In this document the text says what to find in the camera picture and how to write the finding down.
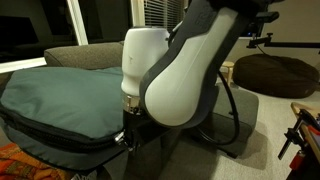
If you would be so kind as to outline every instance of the wall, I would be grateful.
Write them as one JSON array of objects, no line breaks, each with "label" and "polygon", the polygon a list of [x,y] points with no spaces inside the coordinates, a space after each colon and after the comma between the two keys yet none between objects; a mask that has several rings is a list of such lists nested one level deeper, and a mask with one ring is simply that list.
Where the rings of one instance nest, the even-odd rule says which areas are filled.
[{"label": "wall", "polygon": [[[272,41],[319,42],[320,43],[320,0],[286,0],[269,6],[269,11],[278,11],[279,19],[265,24],[263,36],[273,32]],[[237,59],[255,53],[258,49],[247,49],[249,40],[239,39],[227,60]],[[268,54],[299,58],[320,70],[319,49],[260,47]]]}]

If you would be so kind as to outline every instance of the dark bean bag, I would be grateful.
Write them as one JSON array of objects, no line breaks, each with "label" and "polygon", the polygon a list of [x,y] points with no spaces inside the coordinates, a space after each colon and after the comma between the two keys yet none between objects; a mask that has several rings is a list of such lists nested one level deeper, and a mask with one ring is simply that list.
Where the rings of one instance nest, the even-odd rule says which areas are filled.
[{"label": "dark bean bag", "polygon": [[299,59],[255,54],[235,63],[233,81],[261,94],[305,98],[316,90],[319,72]]}]

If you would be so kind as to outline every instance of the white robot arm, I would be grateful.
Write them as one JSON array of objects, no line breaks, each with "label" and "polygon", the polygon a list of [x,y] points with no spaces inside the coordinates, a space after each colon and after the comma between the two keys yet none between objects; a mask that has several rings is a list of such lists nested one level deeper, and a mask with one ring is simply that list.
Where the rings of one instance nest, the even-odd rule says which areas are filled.
[{"label": "white robot arm", "polygon": [[251,0],[193,0],[174,41],[161,28],[129,30],[123,54],[125,110],[165,127],[198,125],[216,100],[217,73],[256,16]]}]

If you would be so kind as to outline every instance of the cable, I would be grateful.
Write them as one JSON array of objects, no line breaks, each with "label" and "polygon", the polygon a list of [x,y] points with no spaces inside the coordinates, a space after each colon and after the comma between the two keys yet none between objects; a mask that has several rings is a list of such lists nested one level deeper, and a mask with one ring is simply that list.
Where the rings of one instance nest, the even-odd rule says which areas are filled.
[{"label": "cable", "polygon": [[259,45],[257,45],[257,47],[258,47],[258,49],[259,49],[263,54],[268,55],[267,53],[265,53],[265,52],[260,48],[260,46],[259,46]]},{"label": "cable", "polygon": [[233,143],[238,138],[239,132],[240,132],[240,121],[239,121],[239,115],[238,115],[236,103],[235,103],[234,98],[232,96],[231,90],[230,90],[226,80],[224,79],[224,77],[223,77],[223,75],[221,74],[220,71],[218,72],[218,75],[221,78],[222,83],[223,83],[223,85],[225,87],[225,90],[227,92],[227,95],[228,95],[228,98],[229,98],[229,101],[230,101],[231,109],[232,109],[232,114],[233,114],[233,118],[234,118],[234,134],[233,134],[233,137],[229,141],[221,142],[220,140],[212,139],[205,132],[203,132],[199,126],[196,127],[196,130],[199,132],[201,137],[203,137],[205,140],[209,141],[210,143],[213,143],[213,144],[216,144],[216,145],[228,145],[228,144]]},{"label": "cable", "polygon": [[[257,39],[257,37],[256,37],[256,35],[255,35],[255,33],[254,33],[254,34],[252,34],[252,40],[255,40],[255,39]],[[269,55],[269,54],[265,53],[265,52],[260,48],[259,45],[256,45],[256,46],[258,47],[258,49],[259,49],[263,54]]]}]

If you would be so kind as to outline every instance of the teal cushion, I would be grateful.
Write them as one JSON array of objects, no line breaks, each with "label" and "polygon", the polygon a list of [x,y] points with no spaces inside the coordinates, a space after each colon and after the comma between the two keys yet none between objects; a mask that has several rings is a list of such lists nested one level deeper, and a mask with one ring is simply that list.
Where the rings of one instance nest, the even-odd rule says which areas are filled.
[{"label": "teal cushion", "polygon": [[49,127],[98,139],[123,128],[121,81],[120,67],[25,69],[13,73],[1,104]]}]

